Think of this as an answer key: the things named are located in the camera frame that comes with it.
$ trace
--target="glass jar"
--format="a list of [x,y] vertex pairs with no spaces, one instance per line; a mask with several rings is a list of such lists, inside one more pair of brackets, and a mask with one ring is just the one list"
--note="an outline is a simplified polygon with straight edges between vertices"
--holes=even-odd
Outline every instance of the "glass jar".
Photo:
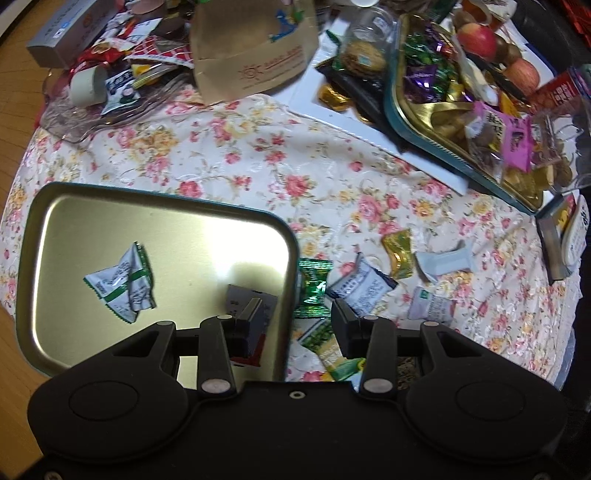
[[395,21],[383,8],[360,11],[345,32],[340,61],[348,71],[361,78],[377,78],[387,69],[388,50],[394,38]]

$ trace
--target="silver box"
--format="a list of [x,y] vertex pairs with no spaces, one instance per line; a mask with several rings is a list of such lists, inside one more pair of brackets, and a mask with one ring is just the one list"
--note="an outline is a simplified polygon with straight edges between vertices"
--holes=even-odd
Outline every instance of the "silver box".
[[40,67],[68,69],[117,11],[116,0],[66,1],[27,50]]

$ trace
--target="brown paper bag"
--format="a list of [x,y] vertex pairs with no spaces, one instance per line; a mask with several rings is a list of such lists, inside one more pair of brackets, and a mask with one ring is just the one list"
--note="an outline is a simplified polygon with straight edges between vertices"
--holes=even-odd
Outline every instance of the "brown paper bag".
[[[318,47],[313,0],[209,0],[195,7],[191,50],[204,103],[263,92],[302,72]],[[279,19],[283,14],[292,17]],[[291,19],[299,20],[289,31]]]

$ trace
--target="metal tray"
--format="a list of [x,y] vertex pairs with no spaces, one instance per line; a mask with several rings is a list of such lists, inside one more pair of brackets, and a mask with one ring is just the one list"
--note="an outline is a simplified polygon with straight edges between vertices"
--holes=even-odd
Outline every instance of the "metal tray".
[[[426,20],[417,14],[403,14],[398,20],[397,45],[399,48],[393,53],[392,64],[395,65],[395,69],[391,73],[392,82],[390,90],[387,92],[385,105],[392,126],[411,143],[421,148],[431,147],[428,148],[430,153],[476,180],[509,204],[529,214],[536,212],[542,206],[543,196],[540,192],[536,192],[532,196],[524,194],[524,192],[531,190],[528,187],[533,184],[530,174],[512,169],[505,175],[501,184],[497,183],[488,173],[477,167],[467,151],[467,146],[459,145],[444,137],[433,124],[435,113],[439,113],[445,107],[462,110],[465,103],[415,104],[406,100],[403,84],[407,69],[403,48],[404,39],[409,33],[423,31],[425,23]],[[445,41],[452,44],[449,33],[445,29],[436,24],[433,24],[433,28],[442,35]]]
[[[143,244],[157,307],[127,324],[83,277]],[[284,378],[296,297],[297,241],[267,212],[133,190],[51,183],[33,200],[22,243],[17,337],[47,375],[100,352],[159,320],[196,327],[225,312],[228,284],[278,297],[260,367],[235,366],[236,383]],[[178,380],[195,388],[197,362],[181,359]]]

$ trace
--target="green package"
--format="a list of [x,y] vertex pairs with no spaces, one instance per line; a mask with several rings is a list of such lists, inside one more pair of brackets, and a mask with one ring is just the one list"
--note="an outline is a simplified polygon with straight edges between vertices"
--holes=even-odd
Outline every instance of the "green package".
[[325,317],[330,309],[324,305],[326,280],[332,270],[329,260],[300,258],[300,305],[296,308],[296,318]]
[[330,324],[330,319],[316,323],[300,339],[300,344],[312,350],[337,382],[347,380],[363,368],[365,359],[346,359],[340,352],[339,343]]

